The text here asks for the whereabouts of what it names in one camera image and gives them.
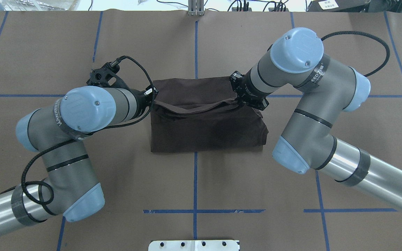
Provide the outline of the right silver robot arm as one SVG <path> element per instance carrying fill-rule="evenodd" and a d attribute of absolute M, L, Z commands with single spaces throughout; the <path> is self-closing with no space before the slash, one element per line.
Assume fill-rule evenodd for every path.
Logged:
<path fill-rule="evenodd" d="M 352 112 L 367 100 L 371 84 L 325 54 L 316 32 L 289 30 L 246 74 L 235 71 L 229 80 L 236 100 L 258 110 L 286 84 L 302 92 L 272 152 L 279 164 L 299 174 L 320 171 L 402 212 L 402 170 L 330 133 L 341 112 Z"/>

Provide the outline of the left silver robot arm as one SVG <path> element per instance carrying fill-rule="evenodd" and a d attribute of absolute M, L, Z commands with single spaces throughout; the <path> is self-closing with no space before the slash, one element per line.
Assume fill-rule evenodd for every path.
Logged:
<path fill-rule="evenodd" d="M 101 210 L 102 186 L 83 140 L 103 129 L 128 126 L 130 120 L 140 121 L 156 92 L 154 87 L 79 87 L 18 121 L 18 141 L 37 154 L 20 183 L 0 194 L 0 236 L 56 215 L 74 222 Z"/>

